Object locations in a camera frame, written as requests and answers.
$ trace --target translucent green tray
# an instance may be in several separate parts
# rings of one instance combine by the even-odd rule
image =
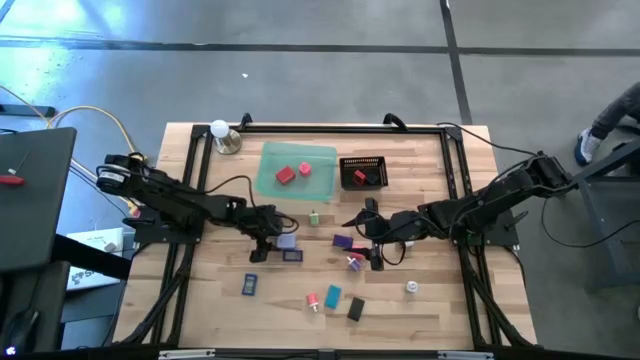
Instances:
[[[336,172],[335,148],[287,143],[267,142],[262,147],[262,159],[258,170],[256,189],[265,196],[279,198],[329,201],[333,197]],[[298,166],[307,162],[311,165],[311,175],[300,175]],[[296,178],[282,185],[276,173],[290,166]]]

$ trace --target black basket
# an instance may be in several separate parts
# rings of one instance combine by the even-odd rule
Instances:
[[[366,176],[362,185],[353,181],[356,170],[360,170]],[[340,183],[345,190],[376,190],[389,185],[384,156],[341,158]]]

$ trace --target wooden table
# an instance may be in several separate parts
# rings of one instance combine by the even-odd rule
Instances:
[[[182,178],[192,125],[170,123],[166,128],[158,168],[176,179]],[[485,126],[467,128],[489,138]],[[418,241],[402,264],[387,265],[382,272],[369,270],[368,263],[363,266],[364,271],[347,270],[345,253],[331,246],[334,234],[349,235],[356,244],[370,245],[353,228],[340,227],[364,206],[366,197],[378,200],[380,213],[385,217],[448,198],[438,138],[396,134],[243,134],[243,148],[238,154],[223,156],[214,152],[206,188],[235,175],[255,178],[265,141],[333,146],[338,157],[384,155],[389,186],[372,192],[346,192],[340,187],[336,169],[335,194],[329,203],[256,194],[258,204],[275,204],[279,211],[298,219],[301,226],[297,239],[305,254],[303,263],[283,263],[278,253],[271,253],[267,262],[251,264],[248,259],[255,247],[253,241],[235,229],[207,224],[202,242],[196,247],[180,346],[470,349],[460,263],[449,241],[435,238]],[[464,143],[473,188],[479,189],[496,176],[493,150],[466,134]],[[194,169],[199,168],[196,162]],[[193,179],[195,186],[197,170]],[[244,180],[233,181],[219,191],[247,198],[249,195]],[[308,225],[312,210],[320,214],[318,227]],[[134,259],[116,340],[130,334],[156,300],[167,248],[164,244],[151,245]],[[385,252],[389,258],[399,255],[394,246],[387,246]],[[496,301],[521,334],[535,342],[518,264],[505,249],[489,247],[486,253]],[[258,275],[253,297],[241,295],[245,273]],[[405,292],[409,280],[420,284],[417,294]],[[317,292],[322,304],[330,284],[342,288],[338,308],[329,310],[321,306],[314,314],[305,296]],[[359,322],[346,318],[354,296],[366,301]],[[165,336],[170,329],[172,309],[170,303]],[[483,334],[489,339],[484,306],[478,309]]]

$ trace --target person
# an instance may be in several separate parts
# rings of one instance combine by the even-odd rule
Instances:
[[[633,119],[632,126],[640,128],[640,82],[631,86],[609,104],[590,128],[580,132],[574,151],[578,164],[587,165],[591,162],[602,140],[625,116]]]

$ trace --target concrete floor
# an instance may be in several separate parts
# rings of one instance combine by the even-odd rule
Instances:
[[[2,40],[44,38],[220,44],[446,46],[438,0],[16,0],[0,23]],[[638,49],[635,0],[450,0],[463,47]],[[555,155],[577,172],[576,134],[640,79],[637,57],[461,56],[474,124],[500,144]],[[379,123],[393,112],[408,123],[460,123],[446,54],[185,52],[0,47],[0,81],[28,101],[66,109],[90,104],[122,119],[145,154],[157,154],[169,121],[239,120]],[[8,102],[0,94],[0,102]],[[42,127],[2,118],[2,127]],[[99,114],[77,113],[75,155],[95,167],[124,153],[119,131]],[[614,134],[600,155],[623,137]],[[500,168],[521,159],[496,151]],[[565,242],[593,239],[580,200],[550,202],[549,227]],[[552,243],[541,231],[541,201],[516,210],[528,296],[541,345],[558,350],[640,354],[640,288],[587,293],[593,255]],[[109,228],[119,213],[70,177],[60,233]],[[115,308],[117,290],[100,296]],[[96,310],[100,316],[105,315]],[[97,321],[106,325],[104,317]],[[94,345],[103,333],[65,334],[65,347]],[[77,333],[92,334],[79,338]]]

